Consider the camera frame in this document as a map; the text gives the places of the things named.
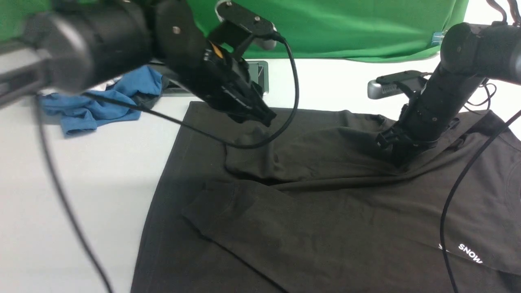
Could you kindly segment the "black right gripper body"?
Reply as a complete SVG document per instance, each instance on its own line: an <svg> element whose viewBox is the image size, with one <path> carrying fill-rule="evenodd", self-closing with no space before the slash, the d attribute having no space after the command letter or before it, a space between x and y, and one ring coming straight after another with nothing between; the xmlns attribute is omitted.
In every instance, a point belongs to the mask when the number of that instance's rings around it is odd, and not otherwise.
<svg viewBox="0 0 521 293"><path fill-rule="evenodd" d="M387 130L380 132L375 142L382 150L391 149L390 156L393 163L407 163L423 152L435 148L440 138L424 140L413 137L410 131L396 122Z"/></svg>

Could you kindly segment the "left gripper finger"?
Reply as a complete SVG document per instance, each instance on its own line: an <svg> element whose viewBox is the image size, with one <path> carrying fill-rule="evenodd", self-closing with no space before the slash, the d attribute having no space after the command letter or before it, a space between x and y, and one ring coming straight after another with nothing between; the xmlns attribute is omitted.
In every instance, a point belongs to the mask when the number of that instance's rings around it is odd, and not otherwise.
<svg viewBox="0 0 521 293"><path fill-rule="evenodd" d="M258 122L264 124L264 114L258 111L231 112L228 117L238 124L245 122Z"/></svg>
<svg viewBox="0 0 521 293"><path fill-rule="evenodd" d="M250 111L262 112L264 116L264 126L270 127L272 121L276 118L277 114L271 110L264 102L257 103L252 106Z"/></svg>

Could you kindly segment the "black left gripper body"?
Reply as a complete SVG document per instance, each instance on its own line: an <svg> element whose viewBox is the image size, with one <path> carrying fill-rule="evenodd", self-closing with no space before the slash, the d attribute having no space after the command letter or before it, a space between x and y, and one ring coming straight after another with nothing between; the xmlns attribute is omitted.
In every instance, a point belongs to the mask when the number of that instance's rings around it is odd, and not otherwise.
<svg viewBox="0 0 521 293"><path fill-rule="evenodd" d="M211 108L235 116L262 116L259 91L247 70L219 45L175 47L175 82Z"/></svg>

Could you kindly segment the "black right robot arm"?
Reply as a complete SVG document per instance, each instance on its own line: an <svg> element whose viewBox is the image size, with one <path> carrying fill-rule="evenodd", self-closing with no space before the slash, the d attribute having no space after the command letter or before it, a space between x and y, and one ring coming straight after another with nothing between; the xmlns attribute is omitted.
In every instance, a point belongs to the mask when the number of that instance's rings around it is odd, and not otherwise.
<svg viewBox="0 0 521 293"><path fill-rule="evenodd" d="M434 148L456 125L456 115L485 79L520 84L521 29L494 22L460 23L446 33L440 62L428 79L409 70L377 77L381 97L404 93L409 102L399 119L378 134L377 145L391 149L394 163L402 164Z"/></svg>

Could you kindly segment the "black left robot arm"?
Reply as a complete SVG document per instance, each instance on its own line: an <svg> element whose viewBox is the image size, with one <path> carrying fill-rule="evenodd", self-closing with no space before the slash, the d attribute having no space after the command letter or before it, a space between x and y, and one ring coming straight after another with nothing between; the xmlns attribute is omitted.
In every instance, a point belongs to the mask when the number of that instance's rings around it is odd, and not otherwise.
<svg viewBox="0 0 521 293"><path fill-rule="evenodd" d="M20 37L1 42L1 105L49 87L79 94L156 59L170 80L211 108L268 127L276 115L243 54L252 43L273 49L275 26L232 0L214 9L219 24L208 35L185 0L65 1L33 14Z"/></svg>

